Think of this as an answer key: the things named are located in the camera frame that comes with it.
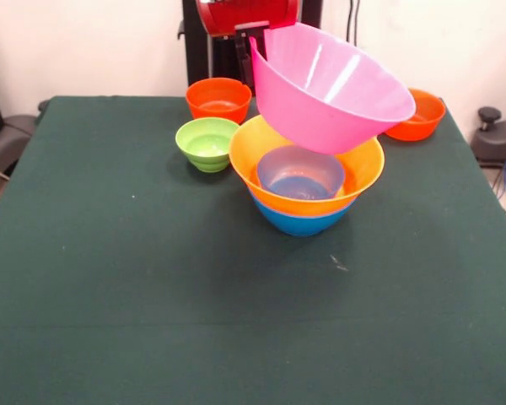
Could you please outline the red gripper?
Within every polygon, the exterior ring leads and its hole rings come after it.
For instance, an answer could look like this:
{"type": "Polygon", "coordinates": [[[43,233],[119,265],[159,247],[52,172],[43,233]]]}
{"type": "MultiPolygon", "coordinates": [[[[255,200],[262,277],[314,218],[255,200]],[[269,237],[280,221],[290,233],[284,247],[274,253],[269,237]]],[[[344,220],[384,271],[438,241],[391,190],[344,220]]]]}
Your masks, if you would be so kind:
{"type": "Polygon", "coordinates": [[[250,38],[256,40],[256,49],[265,56],[264,29],[293,25],[298,21],[299,0],[235,0],[196,1],[201,21],[212,37],[233,36],[240,66],[241,81],[254,86],[250,38]]]}

